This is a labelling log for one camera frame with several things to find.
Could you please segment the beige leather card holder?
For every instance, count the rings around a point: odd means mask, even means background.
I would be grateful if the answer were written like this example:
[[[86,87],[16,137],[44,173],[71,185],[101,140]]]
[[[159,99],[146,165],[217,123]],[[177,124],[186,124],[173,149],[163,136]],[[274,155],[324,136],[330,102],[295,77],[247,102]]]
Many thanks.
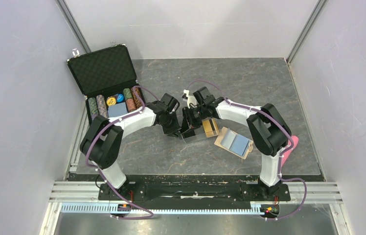
[[[246,159],[253,150],[253,140],[226,127],[221,129],[214,144],[243,160]]]

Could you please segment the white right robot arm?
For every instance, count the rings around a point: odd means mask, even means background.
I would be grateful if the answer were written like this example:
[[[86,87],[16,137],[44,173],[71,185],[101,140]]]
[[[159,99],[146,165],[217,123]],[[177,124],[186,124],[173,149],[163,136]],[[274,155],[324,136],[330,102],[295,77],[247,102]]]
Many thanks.
[[[262,156],[258,194],[265,200],[276,196],[282,184],[282,159],[295,145],[291,130],[276,107],[270,103],[248,106],[226,97],[215,98],[207,87],[198,89],[192,95],[189,90],[184,90],[182,98],[187,102],[182,109],[182,138],[195,136],[196,129],[201,128],[207,118],[231,120],[248,127]]]

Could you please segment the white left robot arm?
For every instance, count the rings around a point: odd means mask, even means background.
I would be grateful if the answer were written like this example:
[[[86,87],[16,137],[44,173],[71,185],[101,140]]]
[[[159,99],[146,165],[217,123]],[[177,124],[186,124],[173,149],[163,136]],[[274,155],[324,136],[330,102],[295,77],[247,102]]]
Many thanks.
[[[180,125],[176,111],[179,107],[176,98],[164,94],[160,100],[145,103],[125,115],[116,118],[98,115],[91,122],[80,151],[86,156],[86,164],[94,167],[111,186],[110,192],[116,199],[124,199],[129,194],[127,177],[117,162],[123,138],[155,125],[160,125],[167,136],[178,136]]]

